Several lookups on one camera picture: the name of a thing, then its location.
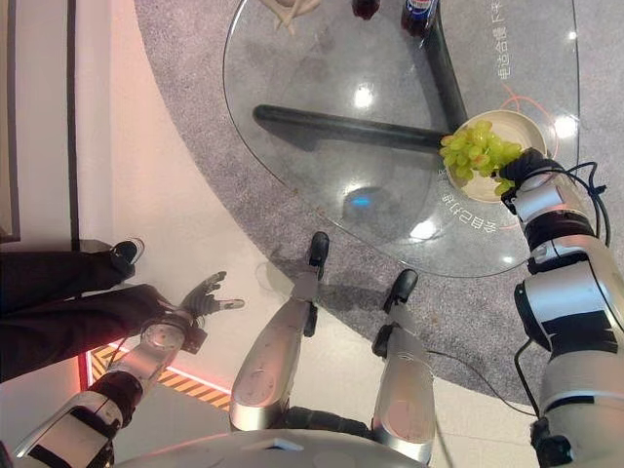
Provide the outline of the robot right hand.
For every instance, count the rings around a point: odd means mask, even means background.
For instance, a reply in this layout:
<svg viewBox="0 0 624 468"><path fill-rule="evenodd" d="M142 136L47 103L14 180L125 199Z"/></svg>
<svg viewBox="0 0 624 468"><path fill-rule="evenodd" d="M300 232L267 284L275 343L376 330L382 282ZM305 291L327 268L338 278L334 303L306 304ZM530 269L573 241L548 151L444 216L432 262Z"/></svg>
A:
<svg viewBox="0 0 624 468"><path fill-rule="evenodd" d="M558 162L530 147L524 150L517 159L499 169L497 175L502 179L512 181L516 186L521 186L533 174L561 168Z"/></svg>

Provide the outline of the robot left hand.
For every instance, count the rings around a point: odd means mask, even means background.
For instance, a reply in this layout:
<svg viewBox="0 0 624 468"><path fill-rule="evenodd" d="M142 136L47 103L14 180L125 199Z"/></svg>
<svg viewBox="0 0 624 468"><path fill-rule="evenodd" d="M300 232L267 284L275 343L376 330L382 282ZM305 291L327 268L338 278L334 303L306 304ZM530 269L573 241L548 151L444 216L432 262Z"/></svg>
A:
<svg viewBox="0 0 624 468"><path fill-rule="evenodd" d="M179 308L195 319L225 310L242 309L243 299L217 299L215 292L220 289L227 273L219 271L197 285L181 302Z"/></svg>

